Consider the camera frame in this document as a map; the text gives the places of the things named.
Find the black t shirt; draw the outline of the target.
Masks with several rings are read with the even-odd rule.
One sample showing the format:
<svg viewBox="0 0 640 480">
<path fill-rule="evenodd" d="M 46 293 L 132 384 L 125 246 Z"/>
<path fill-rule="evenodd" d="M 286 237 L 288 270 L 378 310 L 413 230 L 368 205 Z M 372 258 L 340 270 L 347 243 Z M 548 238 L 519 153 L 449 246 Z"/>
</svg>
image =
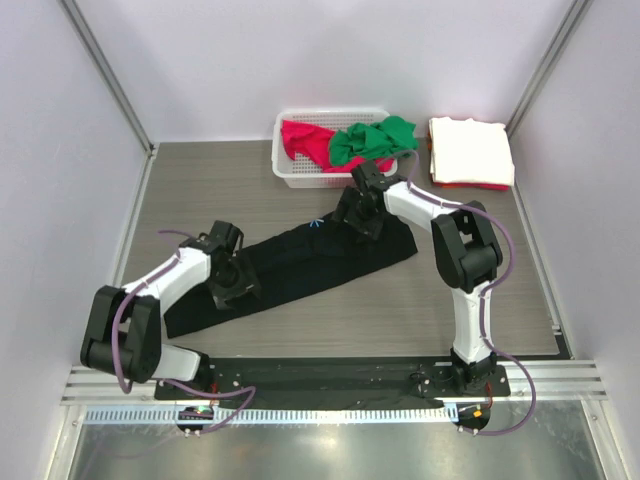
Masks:
<svg viewBox="0 0 640 480">
<path fill-rule="evenodd" d="M 176 338 L 269 310 L 339 287 L 417 252 L 411 229 L 395 216 L 386 217 L 379 238 L 370 241 L 326 214 L 318 226 L 301 224 L 243 249 L 257 274 L 259 296 L 249 294 L 220 309 L 206 286 L 196 286 L 165 313 L 166 333 Z"/>
</svg>

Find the white perforated plastic basket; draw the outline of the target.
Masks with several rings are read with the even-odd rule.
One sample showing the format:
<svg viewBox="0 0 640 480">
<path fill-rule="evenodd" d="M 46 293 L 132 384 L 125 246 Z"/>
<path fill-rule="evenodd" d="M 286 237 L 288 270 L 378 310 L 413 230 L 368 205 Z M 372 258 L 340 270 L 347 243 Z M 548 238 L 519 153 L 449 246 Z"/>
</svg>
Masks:
<svg viewBox="0 0 640 480">
<path fill-rule="evenodd" d="M 273 128 L 272 172 L 290 188 L 342 188 L 352 182 L 351 170 L 362 159 L 333 164 L 332 137 L 354 124 L 376 124 L 388 116 L 387 111 L 371 107 L 284 110 Z"/>
</svg>

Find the green t shirt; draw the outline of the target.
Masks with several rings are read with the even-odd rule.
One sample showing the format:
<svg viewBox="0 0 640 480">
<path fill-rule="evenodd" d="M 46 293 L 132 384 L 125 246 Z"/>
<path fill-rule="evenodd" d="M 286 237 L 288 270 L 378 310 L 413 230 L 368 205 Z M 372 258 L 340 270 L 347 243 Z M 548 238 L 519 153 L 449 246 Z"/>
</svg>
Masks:
<svg viewBox="0 0 640 480">
<path fill-rule="evenodd" d="M 343 167 L 356 157 L 377 160 L 398 152 L 416 150 L 415 129 L 414 123 L 400 116 L 388 116 L 371 124 L 352 124 L 331 137 L 328 147 L 330 165 Z"/>
</svg>

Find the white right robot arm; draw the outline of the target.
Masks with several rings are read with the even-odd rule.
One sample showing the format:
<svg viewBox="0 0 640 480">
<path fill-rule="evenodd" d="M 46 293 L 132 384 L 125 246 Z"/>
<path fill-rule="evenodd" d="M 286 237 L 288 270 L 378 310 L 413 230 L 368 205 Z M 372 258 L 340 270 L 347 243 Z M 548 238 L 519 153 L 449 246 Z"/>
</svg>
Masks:
<svg viewBox="0 0 640 480">
<path fill-rule="evenodd" d="M 491 291 L 503 261 L 492 222 L 480 203 L 453 202 L 426 192 L 401 176 L 386 176 L 369 160 L 352 171 L 333 219 L 369 240 L 384 221 L 402 217 L 431 233 L 437 271 L 453 297 L 455 336 L 450 379 L 462 395 L 473 395 L 495 372 L 490 347 Z"/>
</svg>

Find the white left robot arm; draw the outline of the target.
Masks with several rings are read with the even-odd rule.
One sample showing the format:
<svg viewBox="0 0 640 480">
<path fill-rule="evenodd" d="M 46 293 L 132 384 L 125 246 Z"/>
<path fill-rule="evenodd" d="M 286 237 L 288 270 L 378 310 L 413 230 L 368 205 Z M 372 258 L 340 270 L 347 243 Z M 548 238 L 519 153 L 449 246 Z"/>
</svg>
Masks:
<svg viewBox="0 0 640 480">
<path fill-rule="evenodd" d="M 190 398 L 213 396 L 209 357 L 162 342 L 165 313 L 190 290 L 203 286 L 216 307 L 230 309 L 261 287 L 243 232 L 216 221 L 211 230 L 189 236 L 160 266 L 122 287 L 105 285 L 94 295 L 80 350 L 81 364 L 114 375 L 128 394 L 135 383 L 156 380 Z"/>
</svg>

